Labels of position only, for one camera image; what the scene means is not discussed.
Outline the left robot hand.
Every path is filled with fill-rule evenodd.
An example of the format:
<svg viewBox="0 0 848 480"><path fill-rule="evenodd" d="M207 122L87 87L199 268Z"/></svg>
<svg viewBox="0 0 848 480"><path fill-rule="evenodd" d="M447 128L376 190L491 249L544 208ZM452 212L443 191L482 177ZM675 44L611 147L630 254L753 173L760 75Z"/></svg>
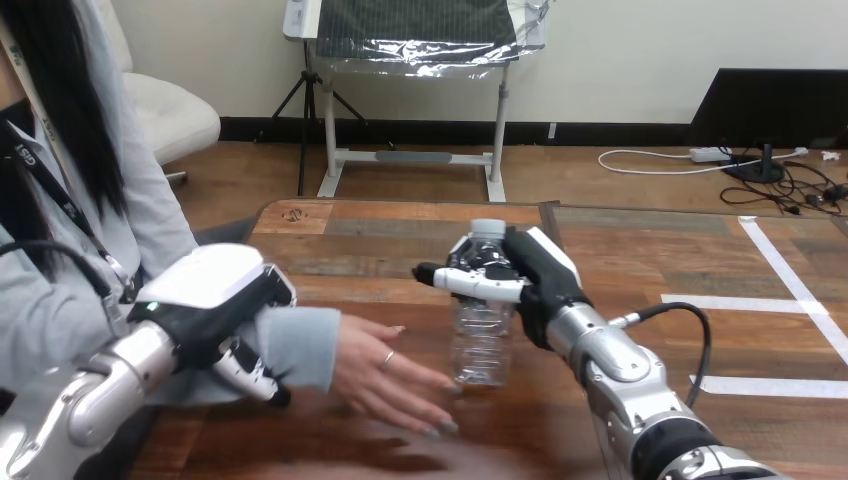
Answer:
<svg viewBox="0 0 848 480"><path fill-rule="evenodd" d="M286 407L291 393L282 376L237 330L266 307L296 305L295 287L256 248L218 243L194 249L146 284L127 320L167 335L172 373L210 369L247 396Z"/></svg>

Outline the person's hand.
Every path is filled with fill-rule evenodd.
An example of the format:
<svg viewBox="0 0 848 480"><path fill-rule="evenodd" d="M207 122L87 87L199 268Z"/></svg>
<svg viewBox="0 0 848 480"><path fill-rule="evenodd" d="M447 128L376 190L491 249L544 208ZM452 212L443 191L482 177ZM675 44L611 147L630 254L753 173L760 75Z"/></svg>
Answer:
<svg viewBox="0 0 848 480"><path fill-rule="evenodd" d="M375 420L428 437L459 427L451 414L407 387L459 393L444 374L390 348L405 328L344 314L340 320L330 391Z"/></svg>

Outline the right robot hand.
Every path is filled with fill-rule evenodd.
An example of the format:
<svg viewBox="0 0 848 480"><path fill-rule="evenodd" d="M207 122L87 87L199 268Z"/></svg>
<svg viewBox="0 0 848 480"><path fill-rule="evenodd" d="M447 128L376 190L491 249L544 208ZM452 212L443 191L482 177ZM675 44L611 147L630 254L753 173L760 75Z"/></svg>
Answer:
<svg viewBox="0 0 848 480"><path fill-rule="evenodd" d="M522 319L524 333L537 347L551 351L547 327L560 310L578 304L590 305L582 290L576 267L565 253L539 228L505 229L497 241L506 266L462 267L459 258L471 249L472 238L464 237L440 265L422 262L412 269L416 281L455 296L513 304Z"/></svg>

